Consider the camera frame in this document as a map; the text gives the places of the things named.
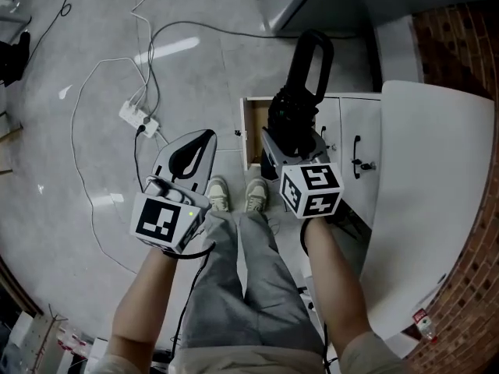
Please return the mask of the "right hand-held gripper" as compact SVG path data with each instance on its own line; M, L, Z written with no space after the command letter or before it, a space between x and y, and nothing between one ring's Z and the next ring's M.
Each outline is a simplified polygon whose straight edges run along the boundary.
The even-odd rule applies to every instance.
M332 215L345 190L337 163L331 162L327 145L318 134L313 134L315 147L307 161L285 155L266 128L261 139L267 159L280 171L279 193L287 208L299 219Z

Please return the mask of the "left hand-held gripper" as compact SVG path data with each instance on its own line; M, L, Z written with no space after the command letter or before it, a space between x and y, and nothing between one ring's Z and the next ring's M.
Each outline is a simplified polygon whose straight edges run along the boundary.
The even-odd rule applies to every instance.
M135 196L129 233L164 252L183 254L211 208L204 193L216 149L211 129L187 133L163 147L145 191Z

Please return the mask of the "wooden drawer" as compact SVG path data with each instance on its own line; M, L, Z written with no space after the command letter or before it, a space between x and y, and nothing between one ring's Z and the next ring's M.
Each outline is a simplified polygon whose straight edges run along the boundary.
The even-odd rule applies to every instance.
M261 130L267 127L271 97L242 97L239 99L240 124L236 129L240 140L242 169L245 173L259 169L262 160L263 141Z

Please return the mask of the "person's right forearm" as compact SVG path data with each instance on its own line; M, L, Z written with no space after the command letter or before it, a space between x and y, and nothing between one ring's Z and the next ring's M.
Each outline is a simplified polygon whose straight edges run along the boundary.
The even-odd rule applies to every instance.
M340 356L356 337L371 331L363 290L324 218L309 221L304 242L318 307Z

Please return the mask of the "person's left forearm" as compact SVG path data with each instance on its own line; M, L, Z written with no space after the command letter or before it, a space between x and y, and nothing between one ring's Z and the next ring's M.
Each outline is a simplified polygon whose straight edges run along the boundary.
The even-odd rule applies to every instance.
M108 352L149 366L159 338L177 259L152 248L115 311Z

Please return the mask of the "white desk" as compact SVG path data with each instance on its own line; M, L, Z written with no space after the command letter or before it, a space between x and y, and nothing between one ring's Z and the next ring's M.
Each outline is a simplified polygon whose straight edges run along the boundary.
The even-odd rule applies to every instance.
M449 277L487 183L494 102L392 80L380 93L330 93L320 104L343 200L370 229L334 236L360 277L373 330L387 340L412 324ZM377 169L360 165L375 162ZM445 280L438 284L443 274Z

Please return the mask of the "person's left shoe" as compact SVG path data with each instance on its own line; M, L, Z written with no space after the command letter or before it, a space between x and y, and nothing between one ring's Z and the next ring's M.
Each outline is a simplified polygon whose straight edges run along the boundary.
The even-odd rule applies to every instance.
M208 182L206 197L209 199L213 211L229 212L229 192L225 180L214 176Z

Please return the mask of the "person's shoe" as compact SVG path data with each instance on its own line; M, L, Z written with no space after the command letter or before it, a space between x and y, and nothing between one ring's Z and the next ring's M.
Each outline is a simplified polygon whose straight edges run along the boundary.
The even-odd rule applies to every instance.
M214 176L208 182L206 197L209 199L213 211L229 212L229 192L225 180Z
M267 208L268 186L261 177L256 177L246 187L246 212L263 213Z

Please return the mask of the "person's right shoe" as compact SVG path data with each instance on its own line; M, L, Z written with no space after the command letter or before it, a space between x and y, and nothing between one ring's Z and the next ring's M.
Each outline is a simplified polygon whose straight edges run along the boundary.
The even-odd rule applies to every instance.
M261 177L256 177L246 187L246 212L263 213L267 208L268 186Z

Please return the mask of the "white power strip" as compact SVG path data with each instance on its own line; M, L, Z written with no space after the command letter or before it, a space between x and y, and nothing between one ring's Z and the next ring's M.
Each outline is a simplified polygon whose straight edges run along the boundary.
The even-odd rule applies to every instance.
M119 117L131 125L135 130L140 126L144 127L143 134L147 138L152 138L159 128L159 123L136 104L125 101L119 111Z

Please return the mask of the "person's grey trousers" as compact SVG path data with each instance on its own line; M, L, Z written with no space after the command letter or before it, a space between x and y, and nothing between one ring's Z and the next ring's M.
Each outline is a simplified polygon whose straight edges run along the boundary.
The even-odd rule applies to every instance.
M323 342L281 258L267 218L206 216L214 245L183 319L181 347L264 346L320 354Z

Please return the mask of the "person's cream shirt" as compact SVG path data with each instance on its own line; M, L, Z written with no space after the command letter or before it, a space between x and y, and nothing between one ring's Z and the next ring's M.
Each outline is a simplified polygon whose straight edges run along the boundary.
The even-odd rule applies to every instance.
M405 362L374 332L348 344L341 374L410 374ZM322 357L303 350L265 346L182 349L168 374L326 374Z

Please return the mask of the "plastic bottle red label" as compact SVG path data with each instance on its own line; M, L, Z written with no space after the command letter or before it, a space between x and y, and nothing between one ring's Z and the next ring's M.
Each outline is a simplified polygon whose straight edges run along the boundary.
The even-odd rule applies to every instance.
M421 336L429 342L437 341L437 331L434 322L425 309L418 309L412 315L413 322Z

